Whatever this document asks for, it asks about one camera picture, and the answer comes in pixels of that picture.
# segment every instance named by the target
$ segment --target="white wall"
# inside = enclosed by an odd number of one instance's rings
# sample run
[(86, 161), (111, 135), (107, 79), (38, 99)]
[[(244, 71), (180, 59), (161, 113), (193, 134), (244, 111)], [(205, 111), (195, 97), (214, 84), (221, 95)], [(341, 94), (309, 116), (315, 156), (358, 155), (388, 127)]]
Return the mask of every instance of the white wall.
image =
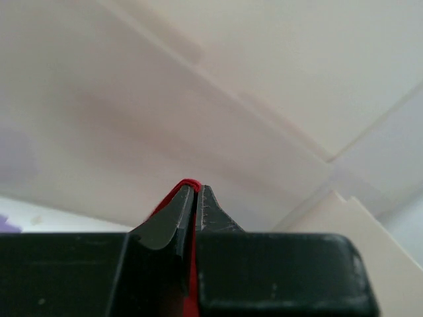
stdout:
[(132, 227), (0, 197), (0, 215), (23, 232), (128, 232)]
[(362, 255), (383, 317), (421, 315), (423, 271), (358, 200), (332, 192), (288, 232), (347, 236)]
[(423, 266), (423, 195), (414, 196), (407, 204), (382, 215), (381, 224), (407, 252)]
[(132, 2), (191, 38), (199, 68), (263, 100), (327, 158), (423, 81), (419, 0)]

